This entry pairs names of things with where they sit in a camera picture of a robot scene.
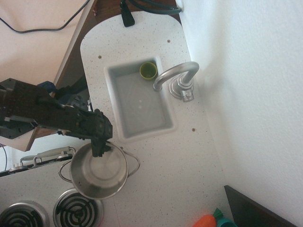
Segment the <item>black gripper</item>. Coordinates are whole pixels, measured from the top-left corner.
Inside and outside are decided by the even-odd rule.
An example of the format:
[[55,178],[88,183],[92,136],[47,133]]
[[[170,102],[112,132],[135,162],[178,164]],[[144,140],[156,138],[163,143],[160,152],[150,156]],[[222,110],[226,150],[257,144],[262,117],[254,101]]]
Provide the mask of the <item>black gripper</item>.
[[80,109],[71,136],[91,139],[93,157],[102,157],[111,149],[107,145],[107,140],[113,137],[113,126],[99,109],[95,109],[93,112]]

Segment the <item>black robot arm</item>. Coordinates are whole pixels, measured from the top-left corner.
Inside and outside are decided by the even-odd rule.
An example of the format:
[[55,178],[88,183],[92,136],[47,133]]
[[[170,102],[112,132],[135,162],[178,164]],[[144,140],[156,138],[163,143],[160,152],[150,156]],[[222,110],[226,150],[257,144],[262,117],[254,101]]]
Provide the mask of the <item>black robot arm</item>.
[[42,87],[15,79],[0,83],[0,135],[15,139],[35,127],[59,134],[90,139],[92,155],[101,157],[111,149],[113,126],[98,109],[93,112],[60,104]]

